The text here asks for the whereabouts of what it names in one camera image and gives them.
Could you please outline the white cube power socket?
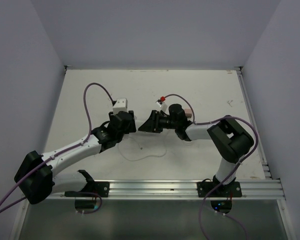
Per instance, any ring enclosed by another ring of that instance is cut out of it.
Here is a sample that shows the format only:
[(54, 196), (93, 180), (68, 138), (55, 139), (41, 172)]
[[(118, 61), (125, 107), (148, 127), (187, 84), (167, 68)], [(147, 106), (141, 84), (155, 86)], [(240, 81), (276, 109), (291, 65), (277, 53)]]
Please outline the white cube power socket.
[(136, 120), (135, 121), (136, 129), (138, 130), (144, 123), (145, 123), (144, 120)]

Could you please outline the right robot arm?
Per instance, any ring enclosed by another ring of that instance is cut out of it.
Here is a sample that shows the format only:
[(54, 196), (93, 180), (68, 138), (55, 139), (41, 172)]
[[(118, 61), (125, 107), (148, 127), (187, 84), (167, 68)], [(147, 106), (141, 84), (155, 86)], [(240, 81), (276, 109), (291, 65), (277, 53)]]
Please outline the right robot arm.
[(180, 104), (164, 111), (152, 110), (149, 118), (138, 128), (140, 132), (161, 133), (174, 130), (183, 141), (211, 140), (221, 155), (213, 177), (213, 192), (225, 196), (231, 190), (239, 165), (258, 147), (259, 137), (254, 127), (244, 119), (226, 115), (211, 122), (193, 123)]

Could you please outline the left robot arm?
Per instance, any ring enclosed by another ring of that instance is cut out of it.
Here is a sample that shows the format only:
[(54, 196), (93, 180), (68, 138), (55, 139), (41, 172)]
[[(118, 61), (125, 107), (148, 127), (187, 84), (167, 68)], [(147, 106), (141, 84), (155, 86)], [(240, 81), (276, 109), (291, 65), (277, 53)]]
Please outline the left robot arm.
[(135, 116), (132, 110), (109, 114), (107, 126), (94, 128), (86, 141), (78, 141), (75, 148), (66, 147), (55, 153), (28, 153), (19, 167), (14, 181), (19, 182), (32, 170), (34, 172), (19, 185), (19, 188), (31, 204), (38, 204), (53, 191), (53, 176), (67, 167), (87, 157), (97, 155), (121, 142), (125, 134), (136, 132)]

